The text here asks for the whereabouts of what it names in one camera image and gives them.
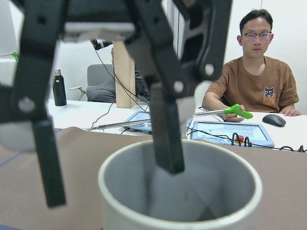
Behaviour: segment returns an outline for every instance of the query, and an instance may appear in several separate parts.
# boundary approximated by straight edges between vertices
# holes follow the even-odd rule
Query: bottle lid
[[[57,76],[61,76],[61,70],[60,69],[57,69],[55,70],[55,73],[54,73],[54,76],[57,77]]]

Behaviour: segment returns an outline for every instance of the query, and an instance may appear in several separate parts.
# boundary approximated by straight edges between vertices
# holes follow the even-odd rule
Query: black mouse
[[[283,127],[286,124],[286,121],[282,117],[276,114],[268,114],[263,117],[262,121],[264,123],[271,124],[273,126],[278,126],[278,127]]]

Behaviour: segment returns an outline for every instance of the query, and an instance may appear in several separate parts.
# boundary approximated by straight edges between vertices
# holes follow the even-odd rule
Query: eyeglasses
[[[246,37],[246,39],[247,39],[248,41],[255,41],[257,35],[259,35],[259,39],[260,39],[261,41],[267,41],[267,40],[269,40],[270,34],[271,34],[271,33],[272,33],[272,32],[262,32],[262,33],[260,33],[260,34],[256,34],[256,33],[246,33],[246,34],[244,34],[244,35],[245,35],[245,37]]]

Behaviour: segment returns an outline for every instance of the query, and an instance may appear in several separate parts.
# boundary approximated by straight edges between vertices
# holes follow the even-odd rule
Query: person
[[[111,49],[112,64],[114,65],[114,54],[113,48]],[[150,100],[150,93],[145,87],[140,73],[135,70],[135,95],[137,99],[140,98],[142,101]],[[115,103],[116,102],[116,90],[115,90],[115,79],[110,76],[109,79],[100,83],[94,90],[87,93],[87,101],[91,102],[105,102]]]
[[[252,10],[241,20],[237,40],[243,56],[224,64],[221,77],[206,91],[202,106],[220,110],[239,104],[247,111],[301,115],[294,106],[299,98],[291,69],[280,60],[264,56],[274,37],[272,24],[265,9]],[[236,114],[223,117],[233,122],[244,119]]]

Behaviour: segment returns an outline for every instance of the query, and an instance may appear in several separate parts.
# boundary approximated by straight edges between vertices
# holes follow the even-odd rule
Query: shirt sleeve
[[[221,98],[227,90],[228,82],[229,67],[228,65],[224,65],[221,77],[211,83],[211,85],[207,89],[207,92],[213,92]]]
[[[296,90],[296,81],[290,67],[286,65],[283,88],[279,98],[279,106],[285,107],[297,103],[298,101],[299,98]]]

